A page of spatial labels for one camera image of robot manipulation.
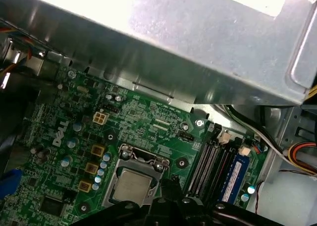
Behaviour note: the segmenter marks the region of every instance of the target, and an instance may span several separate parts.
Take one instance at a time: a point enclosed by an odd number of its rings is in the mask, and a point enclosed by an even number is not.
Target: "motherboard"
[[[115,84],[61,67],[51,103],[35,103],[15,144],[29,151],[1,225],[71,225],[117,202],[140,206],[177,176],[206,206],[246,208],[266,158],[252,136]]]

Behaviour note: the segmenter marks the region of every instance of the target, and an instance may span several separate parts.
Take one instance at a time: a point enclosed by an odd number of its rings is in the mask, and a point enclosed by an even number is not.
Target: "dell logo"
[[[63,127],[58,127],[58,131],[56,133],[56,138],[53,141],[54,146],[60,147],[61,140],[64,137],[64,132],[66,131],[68,124],[69,124],[68,121],[66,121],[66,122],[61,121],[60,122],[60,125],[62,125]]]

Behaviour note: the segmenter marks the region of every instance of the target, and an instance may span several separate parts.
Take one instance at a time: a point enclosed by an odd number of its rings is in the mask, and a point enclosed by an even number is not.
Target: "capacitor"
[[[105,153],[104,156],[103,156],[103,160],[104,160],[105,162],[109,162],[110,159],[111,159],[110,153]]]
[[[61,102],[59,104],[59,107],[61,107],[62,109],[69,109],[71,107],[69,102]]]
[[[123,100],[122,96],[115,96],[114,99],[117,102],[121,102]]]
[[[102,170],[102,169],[99,169],[98,171],[97,171],[97,175],[99,175],[99,176],[103,176],[104,175],[104,170]]]
[[[74,131],[75,132],[79,132],[80,130],[82,130],[82,128],[83,128],[83,124],[82,123],[74,123],[73,124],[73,129],[74,129]]]
[[[242,200],[243,202],[247,202],[249,199],[250,199],[250,197],[249,197],[248,194],[243,194],[243,195],[241,195],[241,200]]]
[[[32,154],[37,154],[37,153],[39,153],[40,151],[42,151],[43,149],[44,149],[44,145],[43,145],[43,144],[39,144],[39,145],[37,145],[37,146],[31,148],[30,152],[31,152]]]
[[[69,87],[64,85],[64,84],[58,84],[57,88],[60,90],[60,91],[68,91],[69,90]]]
[[[74,148],[76,146],[76,144],[78,144],[78,143],[79,143],[78,138],[71,138],[71,139],[67,140],[66,145],[69,148]]]
[[[100,183],[100,182],[101,182],[101,177],[97,175],[95,177],[95,183]]]
[[[107,99],[108,101],[112,100],[112,94],[106,94],[106,99]]]
[[[93,190],[98,190],[99,189],[99,185],[94,183],[91,187]]]
[[[49,148],[45,148],[42,151],[38,153],[38,158],[45,158],[51,153],[51,150]]]
[[[106,162],[101,162],[100,163],[100,168],[102,168],[102,169],[107,168],[107,163]]]
[[[43,163],[47,162],[49,160],[48,156],[44,157],[44,158],[37,158],[35,160],[35,163],[38,165],[42,165]]]
[[[248,187],[247,191],[248,191],[249,194],[252,195],[252,194],[254,194],[254,192],[256,191],[256,189],[254,188],[254,186],[250,185],[250,186]]]
[[[71,156],[65,156],[61,161],[60,161],[60,165],[63,168],[68,167],[71,163],[72,163],[73,159]]]

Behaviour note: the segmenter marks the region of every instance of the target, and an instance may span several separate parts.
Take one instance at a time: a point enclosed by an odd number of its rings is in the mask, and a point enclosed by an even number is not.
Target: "green circuit board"
[[[190,183],[211,122],[68,67],[59,69],[55,81],[61,85],[54,101],[35,104],[25,117],[26,133],[17,139],[28,150],[42,146],[49,154],[44,160],[33,154],[21,166],[21,182],[17,192],[5,199],[1,225],[66,226],[103,210],[124,143],[168,159],[163,178],[178,175],[182,189]],[[95,121],[100,114],[105,118],[102,124]],[[103,148],[100,156],[92,154],[94,145]],[[104,154],[110,159],[99,188],[80,190],[82,181],[93,184],[97,176],[86,171],[87,163],[100,168]],[[252,148],[250,158],[244,182],[255,184],[266,153],[257,154]],[[235,204],[246,208],[247,202],[239,200],[243,193],[241,187]]]

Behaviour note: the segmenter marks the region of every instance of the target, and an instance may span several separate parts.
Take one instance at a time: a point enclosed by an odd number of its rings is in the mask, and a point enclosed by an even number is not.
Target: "white wire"
[[[278,154],[284,161],[286,161],[287,163],[293,165],[281,152],[279,152],[274,145],[268,140],[268,138],[262,134],[259,130],[257,130],[256,128],[252,127],[251,125],[245,123],[244,121],[242,121],[241,119],[239,119],[238,117],[236,117],[235,115],[233,115],[226,106],[223,106],[224,111],[227,113],[227,115],[229,115],[232,119],[234,119],[236,122],[238,122],[239,124],[241,124],[244,127],[247,127],[248,129],[252,130],[255,134],[257,134],[261,139],[263,139],[264,142],[266,142],[266,144],[272,148],[276,154]]]

